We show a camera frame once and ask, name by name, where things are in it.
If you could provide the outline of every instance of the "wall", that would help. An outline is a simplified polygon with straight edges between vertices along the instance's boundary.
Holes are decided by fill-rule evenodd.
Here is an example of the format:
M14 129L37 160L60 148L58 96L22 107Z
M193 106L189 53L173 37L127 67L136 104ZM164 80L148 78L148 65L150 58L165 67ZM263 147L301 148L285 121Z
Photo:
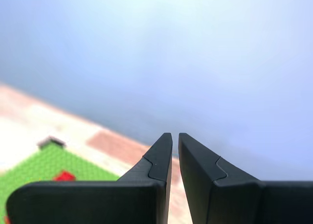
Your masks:
M146 144L187 132L258 178L313 179L311 1L0 0L0 80Z

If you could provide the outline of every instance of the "floor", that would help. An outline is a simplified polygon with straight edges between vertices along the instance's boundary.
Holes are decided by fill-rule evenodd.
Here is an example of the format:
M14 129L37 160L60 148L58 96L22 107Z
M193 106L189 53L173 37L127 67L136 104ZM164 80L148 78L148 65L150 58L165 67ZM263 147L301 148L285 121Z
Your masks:
M141 159L148 146L49 106L6 85L0 85L0 173L37 151L48 136L67 144L67 150L121 176ZM173 158L169 223L190 224L191 217Z

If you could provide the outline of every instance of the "wooden plank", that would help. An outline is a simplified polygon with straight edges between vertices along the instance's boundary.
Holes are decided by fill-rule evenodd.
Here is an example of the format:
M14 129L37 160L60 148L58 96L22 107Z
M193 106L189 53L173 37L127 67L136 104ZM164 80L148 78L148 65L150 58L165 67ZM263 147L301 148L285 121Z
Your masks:
M38 150L48 136L67 144L67 150L123 175L149 149L134 140L42 101L0 85L0 174ZM179 161L173 158L169 223L191 224Z

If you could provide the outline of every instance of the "red lego brick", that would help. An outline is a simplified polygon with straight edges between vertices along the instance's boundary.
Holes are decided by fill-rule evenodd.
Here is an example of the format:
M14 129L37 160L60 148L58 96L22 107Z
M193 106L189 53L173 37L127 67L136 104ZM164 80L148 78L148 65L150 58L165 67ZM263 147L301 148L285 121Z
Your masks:
M10 224L10 220L7 216L4 217L4 223L5 224Z
M76 177L68 171L63 170L58 176L53 180L55 181L75 181Z

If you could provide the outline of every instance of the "green lego baseplate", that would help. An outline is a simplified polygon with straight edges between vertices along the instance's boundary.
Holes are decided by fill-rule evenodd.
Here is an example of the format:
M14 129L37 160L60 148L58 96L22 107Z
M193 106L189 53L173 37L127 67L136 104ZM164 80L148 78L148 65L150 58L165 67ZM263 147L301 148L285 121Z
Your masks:
M119 176L76 156L57 144L48 141L44 147L0 177L0 224L6 216L5 204L17 188L34 181L53 180L66 170L76 180L116 181Z

